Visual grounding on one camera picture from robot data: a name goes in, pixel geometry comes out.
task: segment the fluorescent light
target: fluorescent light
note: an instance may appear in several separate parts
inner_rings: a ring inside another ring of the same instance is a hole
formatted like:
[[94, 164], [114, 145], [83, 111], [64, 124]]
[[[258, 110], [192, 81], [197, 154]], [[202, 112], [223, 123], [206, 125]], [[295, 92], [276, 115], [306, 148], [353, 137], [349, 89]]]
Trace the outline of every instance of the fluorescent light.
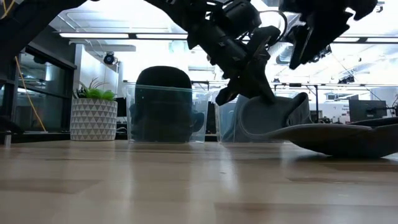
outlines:
[[60, 33], [64, 38], [79, 39], [128, 39], [129, 34], [104, 34], [104, 33]]
[[326, 84], [325, 86], [360, 87], [360, 86], [362, 86], [362, 84]]
[[337, 37], [334, 42], [357, 42], [359, 38], [357, 37]]
[[186, 40], [188, 34], [137, 34], [137, 39]]
[[365, 84], [370, 87], [398, 87], [398, 85], [386, 85], [386, 84]]
[[367, 42], [398, 43], [398, 38], [368, 38]]

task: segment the wooden table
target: wooden table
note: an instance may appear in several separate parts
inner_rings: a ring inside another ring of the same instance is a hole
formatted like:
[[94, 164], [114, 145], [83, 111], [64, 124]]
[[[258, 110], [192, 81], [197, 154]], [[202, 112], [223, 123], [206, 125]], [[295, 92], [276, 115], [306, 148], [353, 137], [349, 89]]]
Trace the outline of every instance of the wooden table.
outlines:
[[1, 224], [398, 222], [398, 156], [293, 144], [40, 142], [0, 149]]

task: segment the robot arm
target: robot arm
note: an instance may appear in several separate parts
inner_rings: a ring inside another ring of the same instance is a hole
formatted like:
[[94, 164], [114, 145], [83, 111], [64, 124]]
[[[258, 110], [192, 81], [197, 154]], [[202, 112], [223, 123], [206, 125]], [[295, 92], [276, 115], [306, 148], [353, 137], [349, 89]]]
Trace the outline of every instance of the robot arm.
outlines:
[[[250, 0], [145, 0], [163, 10], [188, 32], [190, 49], [199, 45], [229, 78], [228, 86], [216, 99], [223, 105], [238, 94], [262, 96], [268, 103], [275, 96], [265, 76], [270, 59], [267, 48], [280, 38], [276, 27], [261, 27], [259, 12]], [[63, 10], [82, 5], [86, 0], [25, 0], [0, 20], [0, 63], [8, 63]], [[305, 64], [328, 44], [348, 30], [346, 12], [356, 11], [354, 19], [368, 15], [377, 0], [281, 0], [279, 9], [301, 13], [304, 26], [293, 27], [286, 39], [294, 44], [292, 69]], [[244, 44], [241, 38], [249, 35]]]

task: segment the security camera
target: security camera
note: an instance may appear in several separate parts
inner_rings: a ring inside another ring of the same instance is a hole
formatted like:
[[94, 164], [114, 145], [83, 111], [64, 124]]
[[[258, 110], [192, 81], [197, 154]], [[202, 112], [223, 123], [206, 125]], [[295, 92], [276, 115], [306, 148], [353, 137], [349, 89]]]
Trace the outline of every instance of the security camera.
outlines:
[[104, 63], [107, 65], [114, 65], [118, 62], [118, 58], [114, 56], [114, 52], [107, 52], [104, 57]]
[[47, 61], [46, 60], [44, 60], [44, 59], [42, 59], [42, 58], [40, 58], [40, 57], [34, 57], [33, 58], [33, 61], [35, 62], [35, 63], [39, 63], [39, 64], [41, 64], [41, 65], [44, 65]]
[[384, 10], [384, 7], [378, 5], [378, 6], [376, 6], [375, 10], [376, 10], [377, 13], [380, 13], [380, 12], [382, 12]]

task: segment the ceiling light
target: ceiling light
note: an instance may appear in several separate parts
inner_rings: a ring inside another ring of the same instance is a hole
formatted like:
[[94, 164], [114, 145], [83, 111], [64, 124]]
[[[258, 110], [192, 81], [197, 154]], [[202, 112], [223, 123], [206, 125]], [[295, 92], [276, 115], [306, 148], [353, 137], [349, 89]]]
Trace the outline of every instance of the ceiling light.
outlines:
[[366, 86], [370, 86], [370, 87], [395, 87], [395, 88], [398, 87], [398, 85], [385, 85], [385, 84], [366, 84]]
[[186, 40], [188, 34], [137, 34], [137, 39]]
[[398, 38], [368, 38], [366, 42], [398, 43]]
[[337, 37], [334, 42], [357, 42], [358, 37]]
[[129, 34], [104, 34], [104, 33], [60, 33], [64, 38], [77, 39], [128, 39]]

